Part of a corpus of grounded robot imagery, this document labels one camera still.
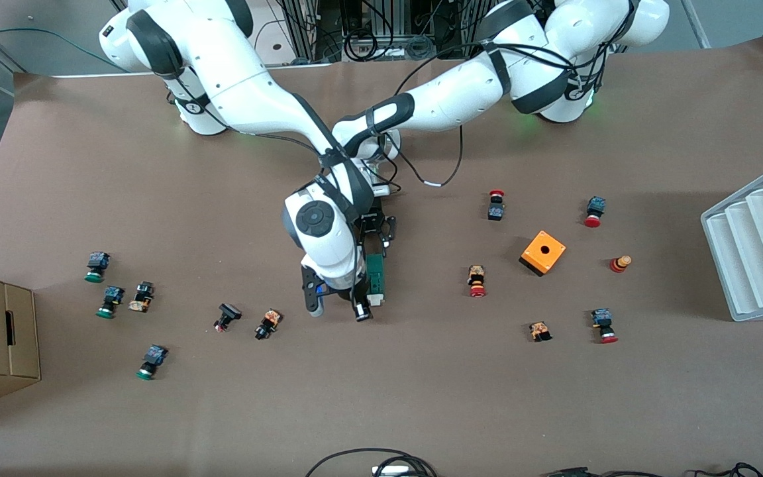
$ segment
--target brown paper surface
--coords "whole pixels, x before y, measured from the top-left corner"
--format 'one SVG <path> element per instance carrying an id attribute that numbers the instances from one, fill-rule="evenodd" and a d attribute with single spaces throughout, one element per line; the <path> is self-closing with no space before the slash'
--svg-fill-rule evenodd
<path id="1" fill-rule="evenodd" d="M 427 68 L 426 81 L 450 64 Z M 393 93 L 408 63 L 273 72 L 328 124 Z M 448 187 L 400 164 L 405 190 L 387 303 L 355 323 L 330 299 L 305 313 L 303 253 L 282 201 L 318 166 L 302 148 L 203 138 L 152 76 L 19 76 L 0 146 L 0 279 L 36 292 L 43 381 L 0 399 L 0 475 L 303 475 L 350 447 L 395 447 L 448 476 L 584 465 L 763 471 L 763 323 L 733 323 L 699 215 L 763 172 L 763 39 L 726 49 L 615 55 L 580 121 L 508 99 L 464 127 Z M 405 134 L 429 180 L 458 133 Z M 505 219 L 487 193 L 505 190 Z M 581 221 L 608 200 L 599 229 Z M 542 278 L 517 262 L 539 230 L 567 251 Z M 82 277 L 113 257 L 104 284 Z M 609 259 L 630 254 L 623 274 Z M 469 265 L 487 296 L 468 296 Z M 147 314 L 93 316 L 105 285 L 155 283 Z M 222 302 L 242 320 L 212 328 Z M 255 341 L 267 308 L 284 314 Z M 617 344 L 588 311 L 611 308 Z M 528 324 L 554 338 L 533 343 Z M 169 348 L 157 380 L 135 372 Z M 383 456 L 321 475 L 366 475 Z"/>

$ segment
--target orange box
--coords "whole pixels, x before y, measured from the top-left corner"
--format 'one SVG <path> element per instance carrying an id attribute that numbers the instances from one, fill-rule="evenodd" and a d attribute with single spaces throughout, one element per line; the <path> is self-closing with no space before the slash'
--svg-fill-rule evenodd
<path id="1" fill-rule="evenodd" d="M 561 242 L 541 230 L 526 250 L 520 254 L 520 263 L 542 277 L 555 266 L 555 262 L 566 249 Z"/>

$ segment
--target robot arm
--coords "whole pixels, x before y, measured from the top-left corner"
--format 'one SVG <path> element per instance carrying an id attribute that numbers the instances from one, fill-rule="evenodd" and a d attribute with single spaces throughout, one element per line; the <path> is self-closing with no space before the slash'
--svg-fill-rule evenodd
<path id="1" fill-rule="evenodd" d="M 111 19 L 99 39 L 120 66 L 145 66 L 160 76 L 197 133 L 228 126 L 309 139 L 331 172 L 291 194 L 282 213 L 288 233 L 306 251 L 303 274 L 319 282 L 309 311 L 322 313 L 319 287 L 345 293 L 358 320 L 369 318 L 360 285 L 366 283 L 364 258 L 352 223 L 369 211 L 373 189 L 314 109 L 276 84 L 249 43 L 251 32 L 245 0 L 141 0 Z"/>
<path id="2" fill-rule="evenodd" d="M 332 130 L 335 137 L 351 157 L 370 159 L 378 153 L 378 138 L 385 133 L 397 129 L 445 131 L 478 117 L 506 93 L 522 114 L 540 113 L 560 122 L 575 120 L 584 111 L 587 96 L 566 96 L 582 84 L 589 85 L 585 95 L 593 93 L 593 84 L 587 78 L 575 78 L 569 68 L 537 58 L 552 64 L 566 58 L 576 66 L 591 60 L 597 47 L 608 40 L 629 46 L 652 42 L 664 30 L 670 11 L 664 0 L 555 3 L 557 8 L 545 29 L 521 0 L 497 4 L 478 30 L 484 52 L 361 115 L 343 118 Z M 530 46 L 523 49 L 527 54 L 502 47 L 516 44 Z M 591 64 L 591 71 L 598 70 L 602 61 L 604 54 Z"/>

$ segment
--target electronic component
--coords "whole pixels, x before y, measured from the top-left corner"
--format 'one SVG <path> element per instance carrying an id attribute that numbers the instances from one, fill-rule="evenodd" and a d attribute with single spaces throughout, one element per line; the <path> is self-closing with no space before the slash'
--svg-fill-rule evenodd
<path id="1" fill-rule="evenodd" d="M 487 295 L 485 292 L 485 268 L 481 265 L 470 265 L 470 275 L 467 284 L 470 285 L 470 296 L 479 298 Z"/>
<path id="2" fill-rule="evenodd" d="M 552 339 L 549 328 L 546 327 L 546 323 L 538 322 L 529 325 L 529 331 L 532 332 L 532 339 L 534 341 L 549 341 Z"/>
<path id="3" fill-rule="evenodd" d="M 585 226 L 596 229 L 599 227 L 599 220 L 605 214 L 605 199 L 597 196 L 591 197 L 587 202 L 587 218 L 585 218 Z"/>
<path id="4" fill-rule="evenodd" d="M 270 310 L 264 314 L 264 320 L 262 320 L 258 328 L 255 329 L 255 339 L 269 338 L 272 333 L 276 332 L 278 323 L 281 323 L 281 314 L 270 308 Z"/>
<path id="5" fill-rule="evenodd" d="M 526 250 L 520 254 L 520 263 L 533 271 L 535 275 L 542 277 L 555 266 L 555 262 L 564 250 L 566 247 L 561 242 L 541 230 Z"/>
<path id="6" fill-rule="evenodd" d="M 90 272 L 84 276 L 84 279 L 92 284 L 100 284 L 105 279 L 105 269 L 108 268 L 111 256 L 105 252 L 92 252 L 87 260 L 87 268 Z"/>
<path id="7" fill-rule="evenodd" d="M 129 302 L 128 309 L 142 313 L 149 311 L 149 305 L 152 304 L 154 293 L 155 287 L 152 282 L 140 282 L 140 284 L 137 285 L 137 294 L 134 295 L 134 299 Z"/>
<path id="8" fill-rule="evenodd" d="M 218 333 L 228 331 L 228 323 L 239 320 L 242 317 L 240 310 L 227 303 L 220 305 L 220 311 L 222 311 L 222 316 L 214 322 L 214 328 L 216 328 Z"/>
<path id="9" fill-rule="evenodd" d="M 623 272 L 626 272 L 627 266 L 632 263 L 632 257 L 630 256 L 618 256 L 614 260 L 609 263 L 609 268 L 612 272 L 616 272 L 617 274 L 622 274 Z"/>
<path id="10" fill-rule="evenodd" d="M 105 301 L 102 306 L 99 306 L 99 311 L 96 312 L 97 317 L 102 317 L 110 320 L 114 317 L 114 310 L 116 305 L 122 303 L 122 297 L 125 295 L 125 289 L 120 287 L 108 287 L 105 289 Z"/>
<path id="11" fill-rule="evenodd" d="M 490 191 L 490 205 L 487 206 L 487 220 L 500 221 L 505 214 L 505 204 L 502 203 L 505 192 L 494 189 Z"/>
<path id="12" fill-rule="evenodd" d="M 608 308 L 597 308 L 591 311 L 593 328 L 599 329 L 599 342 L 603 344 L 614 343 L 617 335 L 611 328 L 611 311 Z"/>
<path id="13" fill-rule="evenodd" d="M 370 279 L 370 290 L 367 301 L 370 306 L 381 306 L 384 303 L 384 255 L 367 254 L 367 278 Z"/>
<path id="14" fill-rule="evenodd" d="M 141 380 L 151 381 L 155 371 L 158 371 L 158 366 L 164 364 L 164 359 L 166 359 L 169 352 L 169 350 L 157 344 L 149 347 L 149 350 L 146 351 L 146 356 L 143 356 L 145 363 L 137 370 L 137 377 Z"/>

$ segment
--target black cable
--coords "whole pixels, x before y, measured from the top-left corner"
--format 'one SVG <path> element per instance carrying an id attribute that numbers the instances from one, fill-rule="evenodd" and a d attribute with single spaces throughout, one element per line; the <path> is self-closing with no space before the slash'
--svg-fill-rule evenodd
<path id="1" fill-rule="evenodd" d="M 208 111 L 208 108 L 205 108 L 204 106 L 202 106 L 200 104 L 199 100 L 196 99 L 196 97 L 194 97 L 193 94 L 190 93 L 190 90 L 187 89 L 187 86 L 181 81 L 181 79 L 176 78 L 176 82 L 181 86 L 181 89 L 184 90 L 185 93 L 187 93 L 187 96 L 191 97 L 194 100 L 194 102 L 197 105 L 199 105 L 199 108 L 202 108 L 202 111 L 208 113 L 208 115 L 211 118 L 213 118 L 214 121 L 217 121 L 218 124 L 220 124 L 225 129 L 228 129 L 230 131 L 234 131 L 236 133 L 244 134 L 243 132 L 239 132 L 238 130 L 236 130 L 235 128 L 229 126 L 228 124 L 225 124 L 225 122 L 221 121 L 220 118 L 216 117 L 216 115 L 214 115 L 214 113 Z M 252 136 L 259 136 L 260 138 L 279 139 L 281 141 L 292 142 L 293 144 L 296 144 L 296 145 L 302 146 L 303 148 L 308 149 L 309 151 L 313 152 L 314 154 L 318 154 L 316 149 L 314 149 L 313 147 L 309 146 L 308 144 L 305 144 L 305 142 L 297 141 L 296 139 L 288 138 L 287 136 L 278 136 L 276 134 L 252 134 Z"/>
<path id="2" fill-rule="evenodd" d="M 366 167 L 366 168 L 367 168 L 367 172 L 369 172 L 370 174 L 372 174 L 373 176 L 375 176 L 377 179 L 379 179 L 379 181 L 381 181 L 381 182 L 382 182 L 382 185 L 385 185 L 385 186 L 393 185 L 394 187 L 396 187 L 396 190 L 394 190 L 393 192 L 391 192 L 391 194 L 397 193 L 397 192 L 399 192 L 399 191 L 401 191 L 401 190 L 402 190 L 402 186 L 400 186 L 399 184 L 397 184 L 396 182 L 394 182 L 394 181 L 393 181 L 393 178 L 390 178 L 390 179 L 385 179 L 385 178 L 383 178 L 382 176 L 379 176 L 378 174 L 376 174 L 376 172 L 372 170 L 372 167 L 370 167 L 370 165 L 369 165 L 369 164 L 367 164 L 367 161 L 365 161 L 365 160 L 363 160 L 363 159 L 362 159 L 362 160 L 361 160 L 361 162 L 363 162 L 363 163 L 364 163 L 364 167 Z"/>
<path id="3" fill-rule="evenodd" d="M 432 24 L 432 19 L 434 18 L 435 15 L 437 15 L 437 10 L 440 9 L 440 6 L 445 1 L 446 0 L 437 0 L 437 6 L 435 7 L 435 9 L 432 10 L 432 14 L 429 15 L 429 19 L 427 19 L 426 24 L 423 25 L 423 29 L 420 31 L 420 35 L 418 35 L 418 36 L 422 36 L 422 35 L 424 35 L 424 33 L 426 33 L 426 30 L 429 29 L 429 25 Z"/>
<path id="4" fill-rule="evenodd" d="M 603 477 L 621 477 L 627 475 L 634 475 L 635 477 L 663 477 L 659 474 L 649 474 L 648 472 L 638 472 L 636 470 L 618 470 L 603 474 Z"/>
<path id="5" fill-rule="evenodd" d="M 393 138 L 391 138 L 390 135 L 387 134 L 386 132 L 385 132 L 385 136 L 387 136 L 387 139 L 390 139 L 390 141 L 393 142 Z M 426 179 L 422 178 L 422 176 L 420 175 L 420 172 L 418 172 L 417 168 L 414 167 L 414 164 L 411 163 L 411 160 L 409 160 L 408 157 L 406 157 L 405 154 L 403 154 L 402 149 L 397 147 L 397 150 L 399 151 L 399 155 L 402 156 L 402 160 L 405 161 L 408 167 L 411 167 L 411 171 L 414 171 L 414 175 L 417 176 L 417 179 L 420 180 L 420 182 L 423 182 L 427 186 L 431 186 L 431 187 L 443 187 L 446 184 L 449 184 L 449 182 L 451 182 L 452 179 L 455 178 L 455 175 L 458 174 L 458 168 L 460 168 L 461 166 L 461 160 L 464 157 L 464 127 L 463 126 L 458 127 L 458 162 L 455 164 L 455 169 L 445 181 L 440 182 L 439 184 L 437 182 L 426 181 Z"/>
<path id="6" fill-rule="evenodd" d="M 318 58 L 318 60 L 314 60 L 310 62 L 309 64 L 322 63 L 323 61 L 328 60 L 328 58 L 333 58 L 340 54 L 340 48 L 342 45 L 337 44 L 337 39 L 334 37 L 333 33 L 330 31 L 323 30 L 322 28 L 320 29 L 320 32 L 326 37 L 328 37 L 329 39 L 331 39 L 331 44 L 329 46 L 326 46 L 326 48 L 323 49 L 322 58 Z M 314 48 L 314 45 L 316 44 L 316 42 L 318 42 L 318 40 L 320 40 L 320 38 L 321 36 L 318 36 L 317 39 L 311 43 L 311 48 Z M 335 46 L 335 52 L 333 52 L 333 54 L 326 55 L 326 52 L 329 50 L 329 48 L 331 48 L 331 46 Z"/>
<path id="7" fill-rule="evenodd" d="M 287 8 L 285 8 L 284 3 L 279 2 L 279 0 L 276 0 L 276 5 L 281 7 L 281 11 L 284 12 L 285 15 L 287 15 L 288 18 L 293 19 L 293 21 L 295 21 L 297 24 L 299 24 L 299 26 L 303 30 L 307 31 L 308 33 L 313 31 L 317 27 L 317 24 L 311 23 L 311 22 L 307 21 L 307 19 L 298 19 L 295 16 L 291 15 L 291 13 L 287 11 Z"/>
<path id="8" fill-rule="evenodd" d="M 417 458 L 417 456 L 393 456 L 393 458 L 387 458 L 382 461 L 381 464 L 376 466 L 376 471 L 373 473 L 373 477 L 379 477 L 382 474 L 382 471 L 384 471 L 385 467 L 390 464 L 395 464 L 395 462 L 403 462 L 404 464 L 408 464 L 409 466 L 413 467 L 416 470 L 414 474 L 426 475 L 427 477 L 437 477 L 437 473 L 435 472 L 435 469 L 432 467 L 432 465 L 421 458 Z"/>
<path id="9" fill-rule="evenodd" d="M 755 477 L 763 477 L 763 474 L 761 474 L 757 468 L 747 464 L 747 462 L 738 462 L 734 467 L 729 470 L 724 470 L 723 472 L 712 473 L 704 470 L 688 470 L 685 474 L 693 474 L 691 477 L 698 477 L 699 475 L 705 475 L 707 477 L 747 477 L 741 473 L 741 470 L 744 469 L 751 471 L 755 474 Z"/>
<path id="10" fill-rule="evenodd" d="M 396 449 L 385 449 L 383 447 L 360 447 L 358 449 L 349 449 L 349 450 L 342 450 L 341 452 L 333 453 L 329 456 L 325 456 L 324 458 L 320 459 L 320 461 L 317 462 L 317 464 L 314 464 L 314 467 L 312 467 L 308 473 L 305 474 L 305 477 L 310 477 L 312 474 L 314 474 L 314 471 L 322 464 L 326 464 L 326 462 L 330 461 L 334 458 L 339 458 L 340 456 L 345 456 L 348 454 L 357 454 L 357 453 L 363 453 L 363 452 L 381 452 L 381 453 L 387 453 L 387 454 L 395 454 L 397 458 L 394 459 L 400 459 L 400 458 L 406 458 L 407 461 L 404 462 L 417 462 L 419 468 L 417 468 L 417 472 L 415 473 L 406 473 L 402 475 L 415 475 L 416 477 L 437 477 L 437 473 L 434 472 L 434 468 L 428 464 L 425 460 L 421 458 L 417 458 L 417 456 L 412 456 L 409 453 L 402 452 L 402 450 L 396 450 Z M 378 469 L 376 469 L 376 477 L 378 477 L 378 474 L 382 473 L 382 470 L 384 470 L 384 467 L 382 465 L 378 466 Z"/>
<path id="11" fill-rule="evenodd" d="M 355 52 L 355 49 L 352 47 L 352 37 L 357 37 L 357 39 L 370 37 L 370 40 L 372 40 L 372 44 L 370 45 L 370 50 L 367 51 L 364 56 L 361 56 L 357 54 L 357 52 Z M 378 38 L 376 38 L 376 36 L 373 35 L 373 32 L 367 28 L 364 28 L 364 27 L 354 28 L 352 30 L 349 30 L 349 33 L 347 33 L 346 36 L 343 37 L 343 54 L 345 54 L 347 58 L 349 58 L 349 60 L 357 61 L 358 63 L 364 63 L 366 61 L 370 61 L 368 58 L 376 54 L 378 49 L 379 49 Z"/>
<path id="12" fill-rule="evenodd" d="M 270 8 L 270 13 L 272 13 L 273 18 L 274 19 L 278 19 L 278 15 L 276 15 L 276 10 L 273 9 L 272 4 L 270 4 L 270 0 L 267 0 L 267 7 Z M 284 8 L 282 8 L 281 11 L 284 12 L 284 13 L 287 12 L 287 10 L 285 10 Z M 281 27 L 281 23 L 278 24 L 278 29 L 281 30 L 281 33 L 282 33 L 282 35 L 284 35 L 284 38 L 287 41 L 287 44 L 290 45 L 290 49 L 291 49 L 291 51 L 293 51 L 293 55 L 294 56 L 299 56 L 299 54 L 296 51 L 296 48 L 294 47 L 293 43 L 290 41 L 290 36 L 287 36 L 287 31 L 284 31 L 284 28 Z"/>
<path id="13" fill-rule="evenodd" d="M 349 60 L 357 61 L 358 63 L 366 63 L 367 61 L 378 60 L 378 58 L 384 57 L 384 55 L 387 54 L 387 51 L 390 51 L 391 46 L 393 46 L 393 24 L 391 24 L 391 22 L 387 20 L 387 17 L 385 17 L 384 13 L 379 12 L 378 9 L 372 5 L 372 3 L 367 2 L 367 0 L 361 0 L 361 2 L 363 2 L 363 4 L 367 7 L 370 7 L 370 10 L 378 15 L 381 21 L 384 22 L 385 27 L 387 27 L 387 29 L 390 31 L 390 41 L 387 43 L 387 46 L 385 46 L 384 51 L 380 52 L 376 56 L 373 56 L 376 54 L 376 51 L 378 51 L 378 38 L 376 38 L 373 32 L 364 27 L 349 30 L 349 33 L 347 33 L 343 38 L 344 54 L 349 58 Z M 370 47 L 370 51 L 367 52 L 367 54 L 363 56 L 359 55 L 357 52 L 355 52 L 354 48 L 352 48 L 352 37 L 355 35 L 363 35 L 358 36 L 358 38 L 369 36 L 372 39 L 372 46 Z"/>
<path id="14" fill-rule="evenodd" d="M 405 84 L 408 82 L 409 79 L 411 79 L 411 76 L 414 76 L 417 74 L 419 70 L 422 70 L 423 66 L 426 66 L 427 64 L 431 63 L 432 60 L 436 60 L 437 57 L 439 57 L 442 54 L 447 54 L 448 52 L 453 52 L 457 49 L 461 48 L 467 48 L 467 46 L 478 46 L 479 43 L 471 42 L 471 43 L 461 43 L 461 45 L 455 45 L 455 46 L 449 46 L 449 48 L 442 49 L 439 52 L 436 52 L 436 54 L 433 54 L 432 57 L 427 58 L 425 61 L 420 63 L 414 70 L 412 70 L 411 73 L 408 73 L 408 76 L 405 76 L 405 79 L 402 80 L 402 82 L 399 84 L 399 87 L 396 88 L 396 93 L 394 93 L 394 96 L 399 94 L 400 91 L 402 91 L 402 88 L 405 87 Z"/>
<path id="15" fill-rule="evenodd" d="M 255 49 L 255 48 L 258 47 L 258 39 L 261 37 L 261 31 L 264 31 L 264 27 L 266 27 L 266 25 L 272 25 L 274 23 L 279 23 L 280 21 L 284 21 L 284 20 L 283 19 L 272 19 L 271 21 L 268 21 L 268 22 L 264 23 L 263 25 L 261 25 L 261 27 L 258 28 L 258 34 L 255 35 L 255 42 L 252 43 L 252 49 Z"/>

